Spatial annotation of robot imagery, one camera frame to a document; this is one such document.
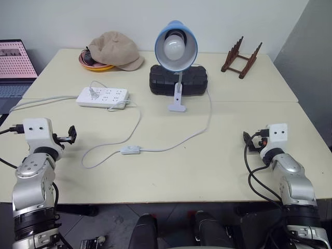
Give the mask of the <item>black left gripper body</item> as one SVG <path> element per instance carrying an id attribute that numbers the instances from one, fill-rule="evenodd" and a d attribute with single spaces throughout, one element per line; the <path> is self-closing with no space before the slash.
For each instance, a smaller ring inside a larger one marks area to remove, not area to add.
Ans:
<path id="1" fill-rule="evenodd" d="M 65 148 L 65 146 L 63 145 L 63 143 L 72 143 L 72 137 L 71 136 L 66 136 L 66 137 L 58 137 L 56 133 L 52 134 L 52 138 L 54 140 L 54 142 L 59 145 L 62 149 Z"/>

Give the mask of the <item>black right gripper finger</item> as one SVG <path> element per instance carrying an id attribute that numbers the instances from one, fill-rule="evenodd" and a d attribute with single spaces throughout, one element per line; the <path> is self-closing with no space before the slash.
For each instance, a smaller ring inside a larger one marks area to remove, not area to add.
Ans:
<path id="1" fill-rule="evenodd" d="M 249 151 L 254 151 L 254 143 L 252 137 L 243 131 L 243 139 Z"/>

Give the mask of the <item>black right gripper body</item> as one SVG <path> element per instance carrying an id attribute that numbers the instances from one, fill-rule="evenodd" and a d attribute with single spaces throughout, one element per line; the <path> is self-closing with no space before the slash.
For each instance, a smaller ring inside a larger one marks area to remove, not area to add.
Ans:
<path id="1" fill-rule="evenodd" d="M 248 151 L 250 153 L 260 153 L 267 146 L 267 137 L 254 137 L 249 141 Z"/>

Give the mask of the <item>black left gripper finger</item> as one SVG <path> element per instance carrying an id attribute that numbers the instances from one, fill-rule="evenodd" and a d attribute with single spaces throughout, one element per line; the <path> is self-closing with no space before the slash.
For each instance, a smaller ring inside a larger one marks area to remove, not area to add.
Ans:
<path id="1" fill-rule="evenodd" d="M 70 126 L 70 128 L 68 130 L 68 141 L 67 142 L 70 144 L 75 143 L 76 137 L 77 137 L 77 132 L 76 132 L 75 126 L 72 125 L 72 126 Z"/>

